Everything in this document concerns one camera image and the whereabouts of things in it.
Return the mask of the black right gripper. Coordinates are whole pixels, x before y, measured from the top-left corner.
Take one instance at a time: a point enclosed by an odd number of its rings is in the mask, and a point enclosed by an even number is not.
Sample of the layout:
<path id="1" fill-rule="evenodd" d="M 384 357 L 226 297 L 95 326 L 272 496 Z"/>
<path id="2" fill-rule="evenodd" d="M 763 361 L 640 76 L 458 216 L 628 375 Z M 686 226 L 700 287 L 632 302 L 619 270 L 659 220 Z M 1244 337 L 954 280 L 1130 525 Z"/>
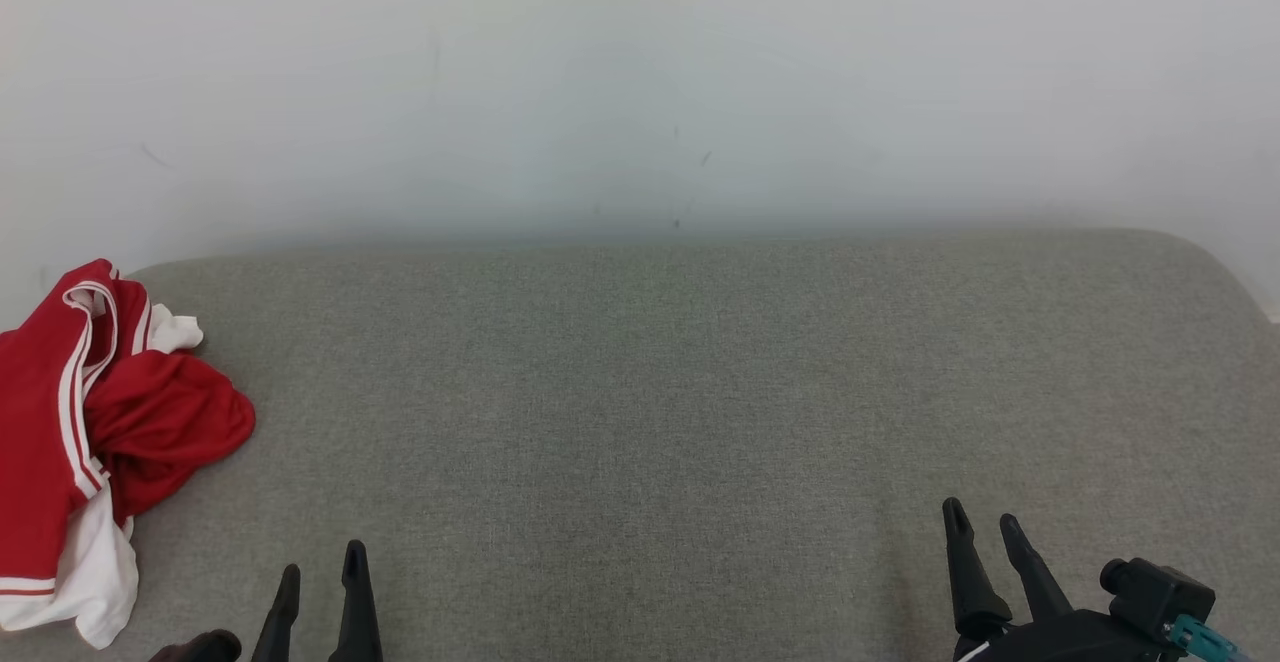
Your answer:
<path id="1" fill-rule="evenodd" d="M 1009 626 L 1012 613 L 991 585 L 970 520 L 957 498 L 943 502 L 943 530 L 956 661 L 1183 661 L 1187 652 L 1101 612 L 1076 610 L 1012 513 L 1000 519 L 1010 565 L 1034 622 Z"/>

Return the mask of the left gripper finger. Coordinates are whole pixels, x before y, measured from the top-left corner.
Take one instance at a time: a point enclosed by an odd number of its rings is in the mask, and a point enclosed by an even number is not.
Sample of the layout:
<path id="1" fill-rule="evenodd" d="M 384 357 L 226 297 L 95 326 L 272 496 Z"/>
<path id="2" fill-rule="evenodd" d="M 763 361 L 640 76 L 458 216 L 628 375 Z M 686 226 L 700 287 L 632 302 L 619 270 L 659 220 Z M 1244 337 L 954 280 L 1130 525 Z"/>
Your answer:
<path id="1" fill-rule="evenodd" d="M 340 581 L 344 604 L 330 661 L 384 661 L 369 556 L 361 540 L 351 540 L 346 547 Z"/>
<path id="2" fill-rule="evenodd" d="M 300 612 L 301 571 L 297 565 L 283 570 L 274 602 L 264 620 L 261 633 L 250 657 L 253 662 L 288 662 L 291 630 Z"/>

